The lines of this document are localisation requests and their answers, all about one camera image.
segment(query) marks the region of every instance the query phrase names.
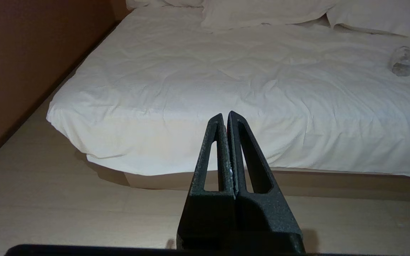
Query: wooden floor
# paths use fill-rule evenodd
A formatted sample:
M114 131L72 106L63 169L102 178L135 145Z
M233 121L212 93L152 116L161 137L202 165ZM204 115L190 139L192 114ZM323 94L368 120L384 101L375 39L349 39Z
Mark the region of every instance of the wooden floor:
M187 192L99 178L47 123L47 108L0 149L0 255L21 243L171 247ZM308 252L410 256L410 201L287 200Z

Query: white duvet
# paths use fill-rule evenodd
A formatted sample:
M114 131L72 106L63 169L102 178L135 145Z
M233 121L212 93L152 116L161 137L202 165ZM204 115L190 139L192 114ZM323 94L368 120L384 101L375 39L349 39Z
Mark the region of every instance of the white duvet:
M136 9L48 121L89 161L139 175L193 171L208 120L234 110L270 167L410 176L410 76L387 68L410 38L320 25L210 33L201 11Z

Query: bed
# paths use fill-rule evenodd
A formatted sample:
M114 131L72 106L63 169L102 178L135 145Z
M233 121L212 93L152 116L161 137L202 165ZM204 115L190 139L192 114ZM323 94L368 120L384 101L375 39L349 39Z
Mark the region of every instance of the bed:
M270 167L410 176L410 37L322 20L214 31L202 8L140 7L55 94L47 120L88 161L192 172L208 120L243 115ZM209 170L216 170L216 152Z

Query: wooden bed base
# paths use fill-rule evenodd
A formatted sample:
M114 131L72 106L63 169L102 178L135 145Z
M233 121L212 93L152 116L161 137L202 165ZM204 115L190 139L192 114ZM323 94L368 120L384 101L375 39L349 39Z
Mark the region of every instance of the wooden bed base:
M88 162L85 158L82 159L98 173L100 178L133 188L186 191L189 189L192 179L192 172L142 176L112 170ZM410 201L410 177L406 176L286 168L272 168L272 172L285 196ZM251 189L249 178L247 177L246 180L248 181L248 188ZM217 171L208 172L205 189L209 191L217 190Z

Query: mattress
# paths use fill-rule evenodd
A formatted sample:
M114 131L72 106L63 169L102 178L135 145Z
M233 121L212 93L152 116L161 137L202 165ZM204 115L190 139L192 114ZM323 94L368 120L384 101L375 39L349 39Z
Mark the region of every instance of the mattress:
M410 38L321 24L210 32L201 11L137 8L47 120L89 161L138 175L192 172L208 120L233 110L270 167L410 176L410 76L388 69Z

